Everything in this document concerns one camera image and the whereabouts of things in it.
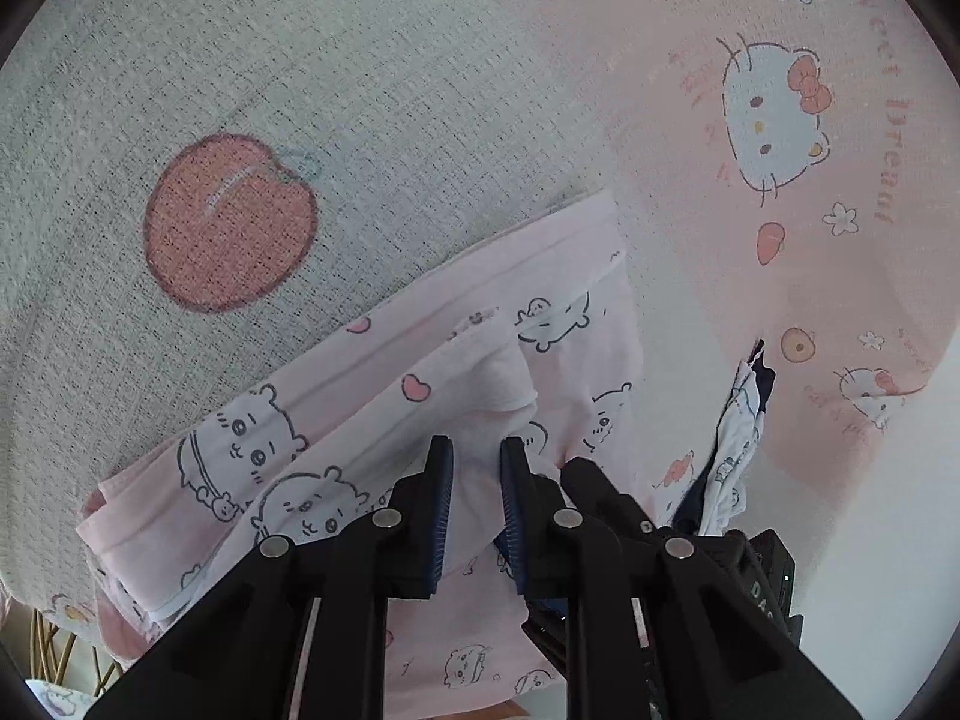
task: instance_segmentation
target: white wall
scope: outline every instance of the white wall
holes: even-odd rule
[[[891,419],[798,611],[802,649],[866,720],[896,717],[960,621],[960,336]]]

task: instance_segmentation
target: pink cartoon fabric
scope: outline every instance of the pink cartoon fabric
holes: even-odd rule
[[[133,630],[145,647],[266,536],[328,538],[385,506],[444,433],[445,576],[434,600],[391,606],[388,712],[462,712],[557,678],[491,546],[498,449],[517,435],[536,472],[581,455],[621,490],[654,481],[630,463],[641,359],[624,251],[606,193],[502,234],[102,483],[78,532],[114,611],[99,615],[107,644],[131,654]]]

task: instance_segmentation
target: hello kitty face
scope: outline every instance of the hello kitty face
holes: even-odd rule
[[[886,427],[891,413],[906,402],[906,398],[898,394],[893,377],[883,368],[845,368],[837,376],[840,377],[840,394],[881,430]]]
[[[514,688],[514,693],[517,696],[522,696],[524,693],[529,693],[531,690],[540,690],[541,688],[546,688],[549,683],[553,682],[553,677],[550,676],[550,673],[544,671],[544,669],[538,668],[534,671],[531,671],[529,674],[524,674],[517,681],[517,686]]]
[[[534,298],[526,310],[517,311],[515,326],[525,325],[517,338],[525,343],[536,343],[536,351],[546,352],[571,330],[587,327],[590,317],[590,294],[586,293],[570,303],[565,309],[554,309],[546,298]]]
[[[546,428],[539,422],[530,420],[515,432],[523,440],[523,450],[531,455],[539,455],[546,447]]]
[[[235,397],[181,440],[181,488],[191,488],[220,522],[230,522],[246,511],[257,485],[306,447],[277,405],[277,390],[265,384]]]
[[[483,674],[484,661],[489,651],[490,647],[484,647],[483,644],[472,644],[454,650],[446,662],[443,684],[448,688],[465,688],[477,683]]]
[[[330,466],[323,475],[299,472],[277,479],[251,517],[254,544],[277,535],[298,544],[336,536],[370,501],[369,493],[360,493],[342,477],[341,469]]]
[[[584,438],[584,445],[593,452],[604,440],[613,432],[613,424],[616,422],[620,410],[626,405],[630,397],[632,384],[624,382],[620,389],[611,389],[593,399],[596,407],[596,416],[589,427],[587,437]]]
[[[829,156],[820,113],[832,94],[820,82],[820,60],[813,52],[745,41],[735,52],[719,42],[730,53],[723,105],[733,156],[762,203],[768,191],[776,196],[779,187]]]

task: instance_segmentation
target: pink blanket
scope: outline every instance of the pink blanket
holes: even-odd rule
[[[491,546],[498,448],[523,437],[555,478],[586,456],[649,496],[655,471],[631,450],[640,341],[624,251],[603,193],[484,242],[102,483],[78,532],[102,605],[126,617],[104,640],[129,644],[127,624],[160,635],[266,536],[328,538],[385,506],[445,433],[445,576],[432,601],[390,607],[388,712],[459,712],[555,679]]]

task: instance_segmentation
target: gray textured fabric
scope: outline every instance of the gray textured fabric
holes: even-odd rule
[[[483,0],[49,0],[0,71],[13,592],[61,619],[92,605],[73,527],[115,466],[467,245],[600,184],[570,100]],[[198,314],[149,274],[142,218],[164,166],[218,130],[308,153],[319,227],[280,288]]]

